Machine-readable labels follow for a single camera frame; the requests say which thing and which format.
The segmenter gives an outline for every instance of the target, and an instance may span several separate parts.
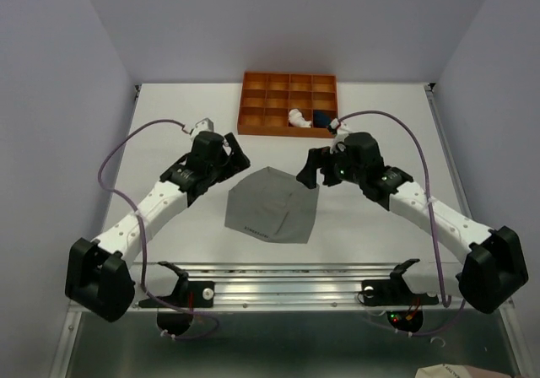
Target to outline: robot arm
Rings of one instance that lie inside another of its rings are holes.
[[[210,120],[199,122],[192,131],[192,151],[167,169],[138,204],[147,243],[209,187],[250,166],[232,133],[222,137],[212,130]],[[129,268],[141,245],[133,212],[92,241],[79,239],[69,252],[66,296],[107,321],[120,318],[135,295]]]
[[[364,195],[430,234],[425,191],[404,171],[384,164],[377,142],[366,132],[335,131],[331,147],[314,148],[296,179],[308,188],[316,186],[316,171],[323,185],[342,181],[360,187]],[[431,198],[438,240],[459,261],[443,264],[445,288],[461,296],[477,310],[491,313],[528,280],[527,268],[517,234],[507,228],[493,230],[464,217]],[[408,305],[419,297],[422,305],[433,305],[439,279],[434,263],[408,260],[398,265],[388,280],[364,281],[366,305]]]

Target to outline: wire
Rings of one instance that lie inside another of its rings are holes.
[[[411,310],[413,309],[413,306],[417,305],[419,301],[420,301],[420,298],[417,296],[417,297],[413,300],[413,303],[408,307],[407,313],[406,313],[405,315],[408,315],[409,313],[411,313]]]
[[[375,111],[375,110],[369,110],[369,111],[358,111],[354,112],[352,114],[348,114],[346,116],[342,116],[338,119],[339,124],[341,125],[342,121],[345,121],[346,119],[352,118],[354,116],[360,116],[360,115],[368,115],[368,114],[376,114],[376,115],[382,115],[386,116],[387,118],[392,119],[393,121],[397,122],[405,131],[408,133],[408,135],[413,140],[416,149],[418,150],[418,154],[420,156],[420,161],[422,162],[422,167],[424,168],[424,184],[425,184],[425,197],[428,203],[428,214],[429,214],[429,228],[431,231],[431,240],[433,243],[433,251],[435,253],[435,264],[437,266],[437,276],[439,278],[439,288],[440,288],[440,301],[442,302],[442,305],[445,308],[448,308],[451,305],[452,298],[451,296],[448,296],[446,298],[446,291],[445,291],[445,281],[444,276],[442,272],[442,264],[440,261],[440,250],[439,250],[439,238],[437,234],[437,223],[435,222],[435,213],[433,210],[433,203],[431,202],[431,187],[429,183],[429,171],[428,171],[428,164],[425,159],[424,151],[422,150],[422,147],[420,146],[419,140],[414,136],[413,131],[398,117],[389,114],[384,111]]]
[[[414,312],[410,315],[407,315],[405,319],[407,319],[408,321],[411,321],[414,318],[414,316],[417,313],[419,313],[419,309],[420,309],[420,298],[418,298],[418,300],[416,301],[416,308],[414,309]]]
[[[158,304],[160,304],[162,306],[165,306],[166,308],[172,309],[173,311],[177,311],[177,312],[181,312],[181,313],[187,313],[188,315],[192,315],[192,316],[205,316],[205,317],[207,317],[208,319],[211,319],[214,322],[214,326],[211,329],[207,330],[206,332],[202,332],[200,334],[197,334],[197,335],[193,335],[193,336],[189,336],[189,337],[175,337],[173,335],[168,335],[168,336],[173,338],[174,340],[178,340],[178,341],[192,340],[192,339],[196,339],[196,338],[204,338],[204,337],[212,334],[216,330],[218,330],[218,328],[219,328],[219,319],[217,317],[215,317],[215,316],[209,315],[206,312],[187,310],[187,309],[183,309],[183,308],[181,308],[179,306],[172,305],[172,304],[162,300],[161,298],[158,298],[157,296],[153,295],[149,291],[149,289],[148,289],[148,287],[146,285],[146,272],[147,272],[147,267],[148,267],[148,247],[147,247],[148,240],[147,240],[147,236],[146,236],[146,228],[144,227],[143,218],[138,214],[137,204],[130,197],[128,197],[124,192],[122,192],[120,190],[117,190],[116,188],[108,187],[103,182],[103,171],[104,171],[105,167],[107,166],[107,164],[109,163],[109,161],[111,160],[111,158],[116,154],[116,152],[118,152],[118,150],[120,150],[131,138],[133,138],[135,135],[140,133],[142,130],[146,129],[147,127],[151,127],[152,125],[156,125],[158,123],[172,123],[172,124],[178,125],[179,127],[182,128],[182,131],[184,133],[189,134],[189,132],[187,132],[186,129],[185,129],[186,125],[184,125],[181,122],[175,121],[173,119],[158,119],[158,120],[155,120],[155,121],[150,121],[148,123],[145,123],[141,127],[137,128],[136,130],[131,132],[129,135],[127,135],[127,138],[125,138],[120,144],[118,144],[114,149],[112,149],[112,151],[109,154],[107,154],[107,157],[105,157],[105,160],[103,160],[103,163],[101,163],[100,169],[98,170],[98,183],[100,184],[100,187],[103,188],[105,191],[111,192],[111,193],[117,195],[118,197],[122,198],[127,203],[127,205],[130,206],[130,208],[133,210],[133,212],[135,213],[135,216],[137,218],[138,228],[139,228],[140,235],[141,235],[141,249],[142,249],[142,252],[143,252],[143,265],[142,265],[142,269],[141,269],[141,282],[140,282],[141,289],[143,290],[143,292],[150,299],[152,299],[154,302],[156,302],[156,303],[158,303]]]

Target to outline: gray cloth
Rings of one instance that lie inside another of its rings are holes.
[[[307,243],[315,223],[319,186],[267,167],[229,191],[225,226],[272,243]]]

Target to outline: black mount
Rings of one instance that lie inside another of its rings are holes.
[[[213,295],[211,298],[205,299],[203,291],[211,289],[214,292],[214,281],[190,281],[189,274],[186,270],[182,270],[175,264],[170,262],[159,262],[160,266],[169,268],[178,277],[176,285],[172,293],[167,296],[160,296],[168,304],[180,306],[181,308],[211,308],[213,307]],[[138,302],[141,308],[164,308],[161,304],[154,302],[152,299],[141,300]]]
[[[419,259],[407,260],[397,265],[390,272],[390,279],[367,279],[362,281],[363,291],[359,293],[364,297],[360,300],[365,306],[406,306],[415,300],[420,305],[437,305],[439,299],[427,294],[413,294],[403,281],[403,274]]]
[[[230,148],[229,153],[224,148],[224,141]],[[249,166],[250,160],[232,133],[223,137],[214,132],[200,132],[193,140],[192,151],[178,159],[159,179],[176,184],[187,194],[188,205],[191,205],[209,187]],[[132,303],[135,283],[122,260],[123,253],[111,254],[98,244],[85,239],[73,244],[69,251],[65,293],[69,299],[105,320],[116,321]],[[199,286],[204,289],[210,285],[196,281],[189,286],[190,289]],[[205,307],[207,303],[196,302],[194,306]]]
[[[69,251],[66,296],[101,316],[116,321],[126,313],[135,296],[122,254],[110,254],[97,242],[77,240]]]
[[[469,304],[483,313],[495,311],[529,280],[516,232],[503,226],[481,244],[472,243],[456,277]]]

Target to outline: purple cable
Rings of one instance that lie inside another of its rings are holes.
[[[173,119],[158,119],[156,121],[150,121],[148,123],[145,123],[140,128],[134,130],[129,135],[127,135],[127,138],[125,138],[120,144],[118,144],[114,149],[112,149],[112,151],[109,154],[107,154],[107,157],[105,157],[105,160],[103,160],[103,163],[101,163],[100,169],[98,171],[98,182],[100,183],[101,188],[103,188],[105,191],[116,194],[118,197],[122,198],[131,207],[133,212],[136,214],[138,228],[139,228],[139,231],[140,231],[140,234],[141,234],[141,248],[142,248],[142,252],[143,252],[143,266],[142,266],[142,270],[141,270],[141,283],[140,283],[141,289],[143,290],[143,292],[150,299],[152,299],[154,302],[157,302],[158,304],[160,304],[162,306],[165,306],[165,307],[167,307],[169,309],[172,309],[173,311],[177,311],[177,312],[181,312],[181,313],[187,313],[188,315],[192,315],[192,316],[205,316],[205,317],[207,317],[208,319],[211,319],[214,322],[214,326],[212,327],[212,329],[210,329],[210,330],[208,330],[206,332],[194,335],[194,336],[175,337],[175,336],[169,335],[169,334],[168,334],[168,336],[173,338],[174,340],[180,340],[180,341],[181,340],[192,340],[192,339],[196,339],[196,338],[204,338],[204,337],[208,336],[209,334],[211,334],[211,333],[215,332],[216,330],[218,330],[218,328],[219,328],[219,319],[217,317],[215,317],[215,316],[209,315],[206,312],[192,311],[192,310],[181,308],[179,306],[172,305],[172,304],[170,304],[170,303],[156,297],[155,295],[153,295],[149,291],[149,289],[146,286],[146,269],[147,269],[147,266],[148,266],[148,248],[147,248],[148,240],[147,240],[147,237],[146,237],[146,228],[144,227],[143,218],[138,214],[137,204],[130,197],[128,197],[124,192],[122,192],[120,190],[117,190],[116,188],[110,188],[110,187],[106,186],[105,183],[103,182],[103,170],[105,169],[105,167],[107,166],[107,164],[111,160],[112,156],[114,156],[115,153],[118,150],[120,150],[122,148],[122,146],[124,146],[135,135],[137,135],[138,133],[140,133],[142,130],[146,129],[147,127],[151,127],[152,125],[155,125],[157,123],[173,123],[173,124],[178,125],[179,127],[181,127],[182,131],[184,133],[189,134],[189,132],[187,132],[184,129],[186,127],[186,125],[184,125],[181,122],[175,121]]]
[[[431,229],[431,240],[433,242],[433,250],[435,252],[435,264],[437,266],[437,275],[439,277],[440,301],[442,302],[442,305],[445,308],[447,308],[450,306],[452,302],[452,297],[449,296],[448,298],[446,298],[445,281],[444,281],[444,276],[442,273],[442,264],[440,261],[439,238],[437,235],[437,223],[435,222],[435,213],[433,211],[433,204],[431,202],[431,188],[429,186],[428,163],[425,159],[424,151],[422,150],[422,147],[420,146],[419,140],[416,138],[416,136],[414,136],[413,131],[411,131],[411,129],[401,119],[387,112],[373,111],[373,110],[358,111],[358,112],[354,112],[352,114],[343,116],[339,118],[338,121],[341,124],[341,122],[345,121],[346,119],[352,118],[354,116],[366,115],[366,114],[383,115],[397,122],[399,125],[402,126],[403,129],[405,129],[405,131],[407,131],[407,133],[413,140],[414,144],[416,145],[416,149],[418,150],[418,154],[420,155],[420,161],[422,162],[422,167],[424,168],[425,197],[428,202],[429,228]]]

